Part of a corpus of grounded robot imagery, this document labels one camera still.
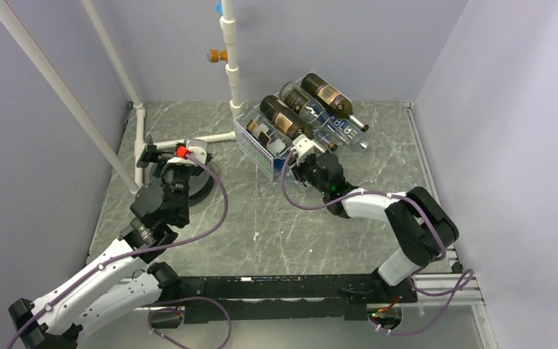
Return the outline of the blue glass bottle silver cap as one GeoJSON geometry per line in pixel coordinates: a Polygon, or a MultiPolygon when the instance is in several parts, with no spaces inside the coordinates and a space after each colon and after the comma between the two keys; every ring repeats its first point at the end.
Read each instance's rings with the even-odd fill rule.
{"type": "Polygon", "coordinates": [[[335,151],[339,144],[368,149],[369,143],[365,140],[363,132],[353,126],[351,121],[338,119],[313,105],[305,106],[303,111],[309,114],[308,122],[313,127],[314,139],[330,151],[335,151]]]}

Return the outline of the clear glass bottle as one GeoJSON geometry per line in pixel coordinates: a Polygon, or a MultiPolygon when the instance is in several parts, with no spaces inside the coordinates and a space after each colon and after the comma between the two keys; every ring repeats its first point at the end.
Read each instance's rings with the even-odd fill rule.
{"type": "Polygon", "coordinates": [[[279,92],[280,99],[312,128],[312,139],[324,151],[336,151],[338,139],[330,116],[324,107],[294,81],[286,83],[279,92]]]}

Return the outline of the dark wine bottle brown label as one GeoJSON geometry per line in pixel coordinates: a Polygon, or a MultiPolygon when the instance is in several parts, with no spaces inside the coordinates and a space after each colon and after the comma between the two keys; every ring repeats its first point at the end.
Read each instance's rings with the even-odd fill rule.
{"type": "Polygon", "coordinates": [[[369,126],[355,115],[352,101],[321,76],[314,72],[308,73],[303,77],[300,85],[333,116],[351,121],[361,132],[368,131],[369,126]]]}

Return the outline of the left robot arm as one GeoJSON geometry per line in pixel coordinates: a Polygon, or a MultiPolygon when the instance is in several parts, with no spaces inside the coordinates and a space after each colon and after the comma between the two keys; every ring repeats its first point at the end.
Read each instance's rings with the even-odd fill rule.
{"type": "Polygon", "coordinates": [[[8,346],[77,348],[111,321],[139,306],[174,303],[180,279],[155,259],[177,239],[175,228],[190,222],[190,178],[211,160],[207,143],[187,140],[173,153],[148,143],[137,165],[155,164],[153,179],[136,193],[134,217],[95,260],[75,276],[34,300],[21,298],[8,309],[17,330],[8,346]]]}

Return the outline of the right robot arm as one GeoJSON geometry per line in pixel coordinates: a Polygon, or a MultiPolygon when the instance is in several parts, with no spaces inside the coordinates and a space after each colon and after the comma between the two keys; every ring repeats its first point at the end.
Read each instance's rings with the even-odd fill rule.
{"type": "Polygon", "coordinates": [[[332,153],[292,151],[282,170],[291,170],[297,181],[322,195],[320,209],[344,219],[389,224],[399,247],[371,274],[372,294],[381,302],[396,296],[408,277],[444,259],[447,248],[458,240],[456,224],[426,188],[416,186],[399,193],[359,188],[346,180],[343,166],[332,153]]]}

